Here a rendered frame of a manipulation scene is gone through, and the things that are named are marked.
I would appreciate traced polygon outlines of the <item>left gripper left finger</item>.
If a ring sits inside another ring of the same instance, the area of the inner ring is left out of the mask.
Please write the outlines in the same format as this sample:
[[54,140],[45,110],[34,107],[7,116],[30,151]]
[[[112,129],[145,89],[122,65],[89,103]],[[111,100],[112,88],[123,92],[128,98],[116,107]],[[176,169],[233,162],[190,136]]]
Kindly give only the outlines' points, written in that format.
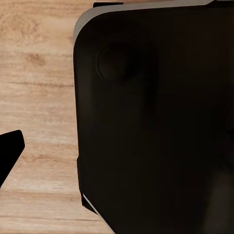
[[25,148],[21,130],[0,135],[0,187]]

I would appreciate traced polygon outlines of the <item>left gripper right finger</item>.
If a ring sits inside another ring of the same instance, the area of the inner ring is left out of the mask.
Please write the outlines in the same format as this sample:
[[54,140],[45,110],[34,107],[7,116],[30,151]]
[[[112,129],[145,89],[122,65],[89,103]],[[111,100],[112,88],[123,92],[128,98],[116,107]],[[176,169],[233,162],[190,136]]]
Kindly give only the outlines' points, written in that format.
[[234,168],[234,131],[223,130],[219,147]]

